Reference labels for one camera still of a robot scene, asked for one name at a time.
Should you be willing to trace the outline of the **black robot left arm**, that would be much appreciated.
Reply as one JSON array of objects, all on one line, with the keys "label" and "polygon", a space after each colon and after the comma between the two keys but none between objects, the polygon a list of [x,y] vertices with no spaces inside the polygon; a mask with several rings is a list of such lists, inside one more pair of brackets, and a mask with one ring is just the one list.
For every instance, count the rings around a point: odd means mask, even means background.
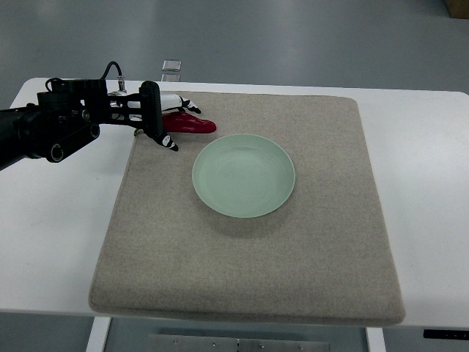
[{"label": "black robot left arm", "polygon": [[24,158],[59,163],[100,135],[100,126],[126,125],[176,151],[163,126],[160,89],[144,81],[137,93],[109,95],[106,80],[50,78],[37,103],[1,111],[1,168]]}]

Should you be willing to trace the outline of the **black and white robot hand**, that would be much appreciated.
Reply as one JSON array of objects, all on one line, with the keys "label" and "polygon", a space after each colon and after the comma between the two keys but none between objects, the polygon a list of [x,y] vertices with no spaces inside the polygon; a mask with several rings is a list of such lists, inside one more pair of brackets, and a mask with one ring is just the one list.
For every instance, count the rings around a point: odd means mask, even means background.
[{"label": "black and white robot hand", "polygon": [[[176,94],[163,94],[160,96],[160,108],[157,110],[157,115],[163,115],[176,111],[186,112],[196,117],[201,114],[200,108],[190,99],[184,98]],[[154,137],[154,140],[162,147],[177,152],[178,145],[168,132],[163,137]]]}]

